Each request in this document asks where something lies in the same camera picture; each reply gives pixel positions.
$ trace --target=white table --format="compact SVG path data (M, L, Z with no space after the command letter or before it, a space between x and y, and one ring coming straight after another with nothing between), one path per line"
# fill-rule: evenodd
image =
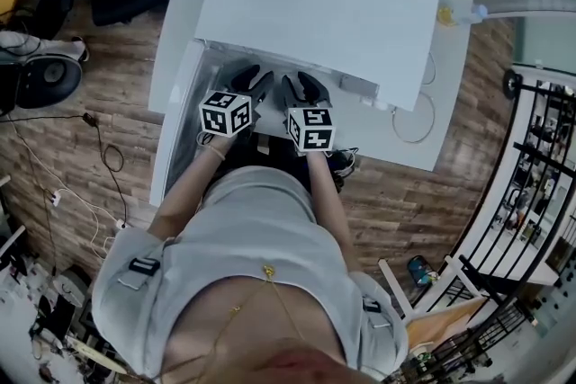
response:
M168 100L173 91L176 74L181 62L188 59L184 56L185 50L194 37L203 1L170 0L158 44L148 101L148 108L153 112L167 113ZM473 0L450 0L450 2L454 6L465 8L470 6ZM454 109L464 69L469 35L470 28L467 26L445 28L436 24L430 48L436 62L436 80L425 89L427 96L432 99L436 107L436 121L429 136L420 144L405 143L394 134L390 111L379 112L374 108L363 106L356 95L346 94L339 90L337 83L324 76L318 76L330 90L330 96L337 111L337 146L359 147L360 153L364 156L432 170ZM271 102L266 100L265 106L266 104L271 104ZM273 112L271 109L272 117L269 118L269 123L275 122ZM281 114L276 114L276 116L276 118L281 118ZM357 129L358 123L366 120L373 122L366 127L364 132L360 132ZM266 122L261 121L256 130L275 134L278 130L275 125L266 127Z

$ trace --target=wooden floor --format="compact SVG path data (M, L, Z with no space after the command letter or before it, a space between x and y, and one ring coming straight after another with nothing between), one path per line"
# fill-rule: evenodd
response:
M80 35L90 47L84 79L65 102L44 110L18 110L13 118L95 113L103 142L125 156L117 174L129 204L129 222L145 227L154 214L148 204L155 153L163 117L147 110L153 61L162 13L145 13L130 25L96 28L86 0L76 0L60 37ZM386 258L400 283L412 294L405 264L424 255L434 266L450 252L473 214L488 181L509 122L511 105L500 90L510 64L514 30L509 22L472 27L463 81L448 135L433 173L361 158L347 180L342 197L366 270L379 280L377 261ZM28 121L18 130L38 158L85 200L122 217L122 203L100 161L95 129L80 119ZM34 251L51 262L51 246L41 189L35 184L27 150L9 124L0 125L0 174L13 180L4 188L12 213L29 229ZM42 187L61 187L34 160ZM100 259L90 241L95 233L92 213L63 192L59 206L49 204L49 222L60 270L77 263L94 275ZM112 219L98 211L96 252L114 234Z

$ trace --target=floor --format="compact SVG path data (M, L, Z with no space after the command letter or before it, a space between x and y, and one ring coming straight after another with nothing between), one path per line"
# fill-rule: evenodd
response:
M163 117L147 110L150 78L162 13L145 13L130 25L93 26L86 0L76 0L60 37L80 35L91 57L84 80L63 103L37 111L18 110L12 117L94 113L103 143L118 147L124 167L117 174L129 206L129 222L146 227L154 215L148 204L155 153ZM381 279L377 261L389 261L400 284L416 294L406 262L424 255L439 267L463 233L482 196L505 135L511 104L500 90L502 73L511 62L511 22L489 21L472 27L463 81L448 134L434 172L360 158L342 198L365 269ZM122 203L101 163L95 129L80 119L27 121L17 124L36 156L85 200L122 218ZM0 125L0 173L12 181L3 188L12 213L27 228L32 249L51 263L52 246L42 192L35 183L27 149L9 124ZM118 165L112 152L109 161ZM41 186L61 185L34 160ZM99 233L92 213L63 192L57 208L48 204L49 225L60 270L72 263L95 275L114 221L98 211Z

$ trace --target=electrical outlet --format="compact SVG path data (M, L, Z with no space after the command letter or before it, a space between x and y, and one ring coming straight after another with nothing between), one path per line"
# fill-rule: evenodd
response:
M52 202L52 205L54 205L55 207L58 207L58 204L60 203L61 198L62 198L62 196L60 195L60 192L55 191L52 194L52 198L50 199L50 201Z

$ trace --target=white cable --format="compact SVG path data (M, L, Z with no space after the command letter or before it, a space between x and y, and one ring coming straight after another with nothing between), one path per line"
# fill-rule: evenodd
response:
M93 203L90 203L89 201L85 201L82 197L80 197L76 192L72 191L72 189L70 189L68 186L66 186L64 184L64 182L58 177L56 176L54 173L52 173L47 166L45 166L42 161L36 156L36 154L34 154L34 151L32 150L32 148L28 145L28 143L26 142L26 140L24 139L24 137L18 132L18 129L16 128L16 125L14 124L13 121L10 121L12 123L12 128L14 130L14 132L16 133L16 135L18 135L18 139L25 145L25 147L30 151L31 155L34 157L34 159L36 160L36 162L38 162L40 164L40 166L42 168L44 168L44 170L46 170L51 176L53 176L54 178L56 178L58 180L58 182L63 186L63 188L58 189L58 192L62 192L62 191L66 191L71 193L72 195L74 195L75 197L77 197L92 213L92 215L94 216L94 220L96 221L96 232L94 233L94 236L92 237L92 240L90 240L90 249L92 249L92 251L94 252L94 254L100 259L100 260L104 260L104 258L102 258L96 251L94 248L94 241L96 240L96 237L98 236L98 233L100 232L100 223L98 222L98 217L96 216L96 213L94 212L94 210L90 207L99 209L104 211L108 216L110 216L114 222L117 221L117 219L106 209L102 208L102 207L98 207L96 205L94 205Z

